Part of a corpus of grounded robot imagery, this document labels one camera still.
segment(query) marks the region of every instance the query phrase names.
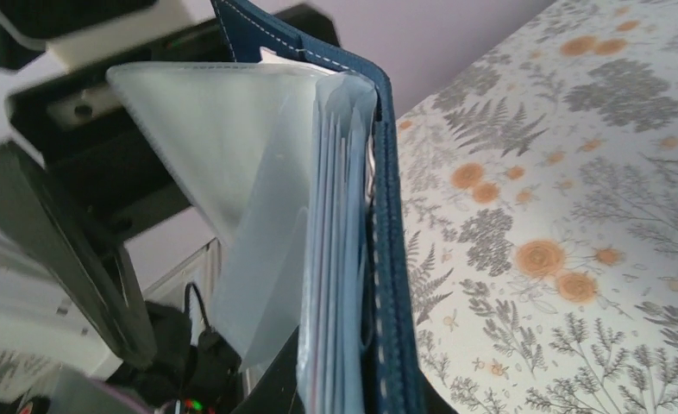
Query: floral wallpaper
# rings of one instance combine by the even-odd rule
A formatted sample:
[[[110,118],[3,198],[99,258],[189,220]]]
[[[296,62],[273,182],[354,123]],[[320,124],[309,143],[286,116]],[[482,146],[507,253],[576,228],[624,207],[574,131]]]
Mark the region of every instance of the floral wallpaper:
[[[459,412],[678,412],[678,0],[559,0],[398,130],[439,393]]]

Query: fern leaf pattern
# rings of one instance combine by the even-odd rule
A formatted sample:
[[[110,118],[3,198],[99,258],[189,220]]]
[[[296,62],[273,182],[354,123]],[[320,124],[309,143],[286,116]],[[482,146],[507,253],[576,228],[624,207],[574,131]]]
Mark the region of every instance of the fern leaf pattern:
[[[516,151],[517,156],[530,150],[531,143],[547,129],[537,129],[545,118],[540,115],[527,123],[527,111],[521,103],[509,116],[506,98],[496,104],[488,100],[484,105],[475,103],[470,108],[462,108],[445,115],[449,126],[455,131],[455,139],[461,141],[459,147],[471,147],[470,154],[479,151],[500,150],[501,156]]]
[[[416,325],[429,320],[430,312],[451,295],[451,292],[437,293],[436,291],[453,272],[453,269],[450,269],[441,276],[433,275],[433,271],[436,269],[436,246],[431,244],[426,255],[420,254],[419,235],[420,232],[418,231],[410,238],[405,253]]]
[[[557,0],[396,127],[375,171],[400,203],[378,186],[373,207],[402,221],[438,394],[458,412],[678,412],[678,0]],[[374,259],[398,271],[374,288],[402,296],[395,255]]]

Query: black cable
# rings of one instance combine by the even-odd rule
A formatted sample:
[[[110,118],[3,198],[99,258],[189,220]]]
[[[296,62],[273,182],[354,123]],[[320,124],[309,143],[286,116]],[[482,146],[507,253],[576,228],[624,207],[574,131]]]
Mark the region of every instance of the black cable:
[[[191,312],[191,292],[194,292],[194,296],[197,297],[199,302],[199,312],[202,314],[202,320],[204,321],[204,327],[207,330],[214,330],[212,325],[210,325],[210,320],[207,318],[207,310],[204,308],[204,300],[202,299],[202,293],[199,291],[199,287],[194,282],[189,282],[184,288],[184,313],[189,315]]]

